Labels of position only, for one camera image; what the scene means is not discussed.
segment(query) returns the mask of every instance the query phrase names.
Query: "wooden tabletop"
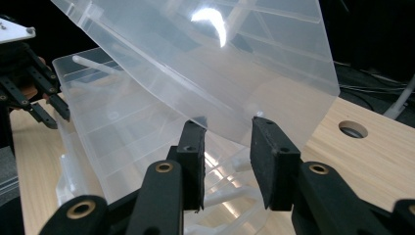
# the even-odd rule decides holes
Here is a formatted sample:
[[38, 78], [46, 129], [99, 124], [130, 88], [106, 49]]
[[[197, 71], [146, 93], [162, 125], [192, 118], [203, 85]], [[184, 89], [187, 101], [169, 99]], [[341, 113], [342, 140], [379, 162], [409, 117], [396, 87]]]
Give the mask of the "wooden tabletop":
[[[41, 105], [51, 113], [44, 101]], [[11, 113], [24, 229], [38, 234], [58, 207], [55, 188], [65, 152], [58, 130], [37, 123], [29, 113]], [[367, 136], [348, 137], [339, 125]], [[390, 211], [401, 198], [415, 198], [415, 130], [338, 98], [302, 150], [304, 161], [335, 168], [356, 194]], [[293, 234], [290, 214], [272, 212], [260, 234]]]

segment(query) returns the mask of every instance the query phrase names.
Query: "wooden table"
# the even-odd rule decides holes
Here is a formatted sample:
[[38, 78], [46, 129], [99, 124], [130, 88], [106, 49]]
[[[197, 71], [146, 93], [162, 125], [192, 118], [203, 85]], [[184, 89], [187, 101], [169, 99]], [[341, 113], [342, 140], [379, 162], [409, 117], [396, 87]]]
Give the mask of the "wooden table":
[[[57, 209], [55, 187], [65, 148], [58, 130], [35, 122], [28, 113], [13, 111], [11, 119], [25, 232], [37, 234]], [[367, 137], [342, 134], [341, 122], [363, 125]], [[388, 211], [397, 199], [415, 198], [415, 130], [340, 98], [302, 150], [302, 159], [332, 166], [360, 198]], [[270, 233], [293, 234], [290, 214], [272, 212], [260, 231]]]

